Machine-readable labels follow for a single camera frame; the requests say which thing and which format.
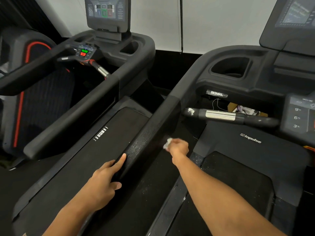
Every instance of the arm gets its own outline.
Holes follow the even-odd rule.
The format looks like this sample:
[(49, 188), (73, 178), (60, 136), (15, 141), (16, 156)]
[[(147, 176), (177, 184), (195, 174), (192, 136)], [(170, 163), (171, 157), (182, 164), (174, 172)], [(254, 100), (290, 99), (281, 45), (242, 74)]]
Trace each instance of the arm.
[(60, 210), (43, 236), (76, 236), (86, 218), (106, 206), (114, 197), (115, 190), (121, 188), (121, 183), (111, 180), (125, 160), (126, 154), (123, 154), (115, 165), (113, 160), (96, 170), (83, 188)]
[(203, 172), (187, 156), (188, 143), (174, 139), (167, 151), (213, 236), (284, 236), (236, 191)]

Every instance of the cup holder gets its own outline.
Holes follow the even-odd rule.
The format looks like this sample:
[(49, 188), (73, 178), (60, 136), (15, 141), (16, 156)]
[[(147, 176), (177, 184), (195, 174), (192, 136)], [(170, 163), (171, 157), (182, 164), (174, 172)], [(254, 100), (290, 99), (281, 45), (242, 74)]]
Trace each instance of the cup holder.
[(211, 71), (216, 74), (234, 78), (242, 78), (246, 72), (250, 59), (246, 57), (232, 57), (216, 63)]
[(128, 45), (126, 45), (124, 48), (121, 49), (121, 53), (129, 54), (132, 55), (133, 53), (136, 52), (138, 49), (139, 44), (136, 41), (130, 42)]

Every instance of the white wall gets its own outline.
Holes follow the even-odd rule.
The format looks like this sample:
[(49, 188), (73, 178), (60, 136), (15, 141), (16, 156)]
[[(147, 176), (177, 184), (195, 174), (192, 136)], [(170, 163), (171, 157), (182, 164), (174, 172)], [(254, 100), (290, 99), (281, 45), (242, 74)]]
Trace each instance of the white wall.
[[(84, 0), (36, 1), (61, 36), (89, 29)], [(180, 51), (179, 17), (179, 0), (131, 0), (131, 31), (152, 37), (158, 50)]]
[(204, 54), (230, 45), (259, 45), (277, 0), (183, 0), (183, 47)]

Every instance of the sticker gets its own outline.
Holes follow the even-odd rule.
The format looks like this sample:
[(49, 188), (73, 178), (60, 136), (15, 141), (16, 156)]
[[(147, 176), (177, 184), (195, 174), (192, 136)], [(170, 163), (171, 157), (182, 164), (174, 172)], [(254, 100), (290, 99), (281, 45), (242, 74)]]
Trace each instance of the sticker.
[(313, 148), (313, 147), (305, 146), (304, 148), (309, 149), (309, 150), (311, 150), (311, 151), (314, 151), (314, 152), (315, 152), (315, 148)]
[(221, 97), (221, 98), (227, 98), (227, 94), (225, 93), (219, 93), (219, 92), (215, 92), (215, 91), (211, 91), (211, 90), (207, 90), (207, 95), (212, 95), (212, 96), (216, 96), (216, 97)]

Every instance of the impulse logo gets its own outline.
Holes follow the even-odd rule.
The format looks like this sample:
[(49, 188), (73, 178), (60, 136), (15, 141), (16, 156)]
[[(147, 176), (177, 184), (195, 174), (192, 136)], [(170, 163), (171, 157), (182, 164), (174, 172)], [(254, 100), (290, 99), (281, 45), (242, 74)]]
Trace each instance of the impulse logo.
[(245, 135), (245, 134), (242, 134), (242, 133), (241, 133), (240, 135), (241, 135), (241, 137), (247, 138), (247, 139), (252, 140), (252, 141), (254, 141), (254, 142), (261, 143), (261, 141), (258, 141), (257, 139), (250, 138), (249, 136), (247, 136), (247, 135)]

